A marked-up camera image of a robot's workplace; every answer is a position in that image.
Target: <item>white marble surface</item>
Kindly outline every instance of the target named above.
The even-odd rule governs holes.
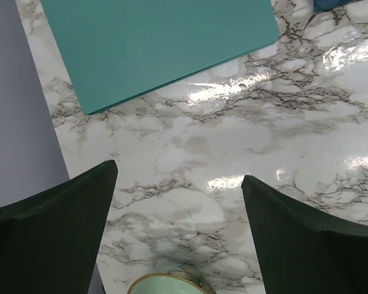
[[[219,294],[264,293],[245,174],[368,224],[368,0],[319,15],[274,1],[278,44],[93,116],[39,1],[17,2],[71,176],[120,169],[98,257],[108,294],[171,261]]]

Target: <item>glossy table surface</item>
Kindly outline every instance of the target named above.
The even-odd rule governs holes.
[[[246,174],[368,224],[368,0],[318,15],[274,1],[277,44],[93,116],[39,2],[17,3],[70,175],[120,169],[98,257],[108,294],[171,262],[218,294],[264,293]]]

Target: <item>marble table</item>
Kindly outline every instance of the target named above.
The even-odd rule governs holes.
[[[368,0],[318,15],[274,1],[277,44],[93,116],[39,1],[17,3],[70,175],[120,169],[98,257],[108,294],[171,262],[219,294],[264,293],[246,174],[368,225]]]

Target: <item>teal folder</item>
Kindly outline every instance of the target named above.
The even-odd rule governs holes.
[[[91,114],[274,43],[270,0],[42,0]]]

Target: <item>mint green cup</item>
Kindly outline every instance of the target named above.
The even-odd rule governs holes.
[[[142,276],[127,294],[216,294],[203,275],[191,265],[171,265]]]

